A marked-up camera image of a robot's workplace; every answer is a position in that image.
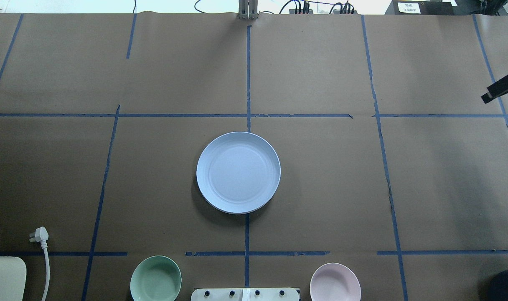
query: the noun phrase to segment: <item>pink bowl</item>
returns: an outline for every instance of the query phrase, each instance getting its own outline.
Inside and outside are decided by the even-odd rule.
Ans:
[[[327,263],[313,273],[310,296],[312,301],[360,301],[360,283],[345,265]]]

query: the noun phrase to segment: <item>label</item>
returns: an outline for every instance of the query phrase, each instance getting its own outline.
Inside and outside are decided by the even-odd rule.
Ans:
[[[399,11],[404,13],[421,13],[419,10],[419,4],[418,3],[402,3],[397,2],[397,5],[399,6]]]

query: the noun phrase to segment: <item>white bracket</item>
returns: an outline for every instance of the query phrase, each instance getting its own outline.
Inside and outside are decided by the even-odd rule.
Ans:
[[[300,301],[300,294],[293,288],[196,289],[191,301]]]
[[[258,0],[239,0],[239,19],[258,19]]]

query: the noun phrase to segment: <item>green bowl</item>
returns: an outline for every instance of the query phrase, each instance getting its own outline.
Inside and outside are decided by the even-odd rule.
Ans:
[[[134,301],[174,301],[181,286],[180,268],[165,256],[143,260],[133,271],[130,281]]]

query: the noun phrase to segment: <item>white plug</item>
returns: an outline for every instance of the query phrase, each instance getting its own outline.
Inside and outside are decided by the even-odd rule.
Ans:
[[[29,237],[29,242],[40,242],[41,248],[48,247],[46,240],[48,240],[50,236],[48,235],[48,231],[46,231],[45,227],[38,227],[34,233],[29,234]]]

